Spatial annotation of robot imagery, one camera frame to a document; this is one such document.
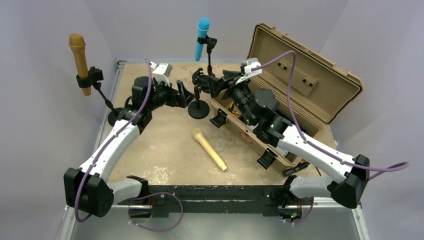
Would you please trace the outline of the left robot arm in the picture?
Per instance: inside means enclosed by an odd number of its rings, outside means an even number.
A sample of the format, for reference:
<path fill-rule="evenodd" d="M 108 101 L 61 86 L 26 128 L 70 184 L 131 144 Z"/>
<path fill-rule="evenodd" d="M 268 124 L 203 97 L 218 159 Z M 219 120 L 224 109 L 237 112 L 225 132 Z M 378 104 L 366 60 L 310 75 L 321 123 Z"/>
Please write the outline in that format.
<path fill-rule="evenodd" d="M 172 84 L 147 76 L 134 80 L 131 96 L 120 110 L 114 126 L 92 156 L 79 168 L 68 168 L 63 176 L 65 200 L 75 212 L 104 217 L 113 205 L 132 200 L 138 205 L 149 199 L 148 181 L 128 176 L 109 183 L 110 175 L 127 148 L 153 118 L 152 112 L 162 106 L 186 108 L 194 99 L 181 80 Z"/>

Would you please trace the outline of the cream beige microphone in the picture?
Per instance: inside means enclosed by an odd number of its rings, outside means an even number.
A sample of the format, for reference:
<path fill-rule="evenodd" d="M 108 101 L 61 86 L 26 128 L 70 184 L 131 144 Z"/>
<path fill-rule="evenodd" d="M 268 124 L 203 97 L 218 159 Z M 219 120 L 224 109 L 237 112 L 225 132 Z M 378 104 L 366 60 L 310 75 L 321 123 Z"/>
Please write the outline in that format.
<path fill-rule="evenodd" d="M 217 167 L 225 172 L 227 170 L 226 163 L 222 160 L 222 158 L 219 156 L 219 154 L 215 151 L 215 149 L 211 146 L 209 141 L 206 139 L 206 137 L 203 135 L 202 131 L 199 128 L 195 128 L 192 131 L 192 137 L 195 141 L 197 141 L 202 148 L 205 150 L 205 152 L 210 156 L 210 158 L 214 161 L 214 163 L 217 165 Z"/>

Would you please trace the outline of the black shock mount mic stand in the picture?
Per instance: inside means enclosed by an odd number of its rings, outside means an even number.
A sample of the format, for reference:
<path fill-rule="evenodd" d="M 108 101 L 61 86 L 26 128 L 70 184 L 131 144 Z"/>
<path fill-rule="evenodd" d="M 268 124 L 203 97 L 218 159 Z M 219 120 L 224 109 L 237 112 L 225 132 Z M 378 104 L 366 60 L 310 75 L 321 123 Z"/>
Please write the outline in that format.
<path fill-rule="evenodd" d="M 203 68 L 198 68 L 192 74 L 192 83 L 194 84 L 194 101 L 188 105 L 188 114 L 190 117 L 196 120 L 203 119 L 208 116 L 210 112 L 209 105 L 200 99 L 200 93 L 204 92 L 209 94 L 208 81 L 204 79 Z"/>

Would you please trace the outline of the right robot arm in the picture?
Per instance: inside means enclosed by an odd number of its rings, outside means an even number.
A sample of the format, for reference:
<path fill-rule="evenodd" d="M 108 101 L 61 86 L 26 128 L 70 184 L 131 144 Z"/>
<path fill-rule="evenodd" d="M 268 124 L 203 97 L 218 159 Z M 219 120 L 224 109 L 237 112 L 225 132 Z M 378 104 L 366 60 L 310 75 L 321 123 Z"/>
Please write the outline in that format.
<path fill-rule="evenodd" d="M 308 136 L 294 119 L 278 113 L 280 102 L 271 89 L 251 91 L 249 80 L 236 83 L 242 78 L 241 72 L 224 70 L 223 73 L 223 77 L 217 78 L 199 72 L 192 79 L 212 98 L 223 93 L 224 100 L 231 99 L 259 142 L 297 155 L 325 173 L 321 177 L 293 176 L 287 180 L 280 191 L 284 202 L 292 204 L 300 198 L 326 197 L 349 209 L 359 205 L 370 179 L 367 169 L 370 160 L 366 156 L 353 157 Z"/>

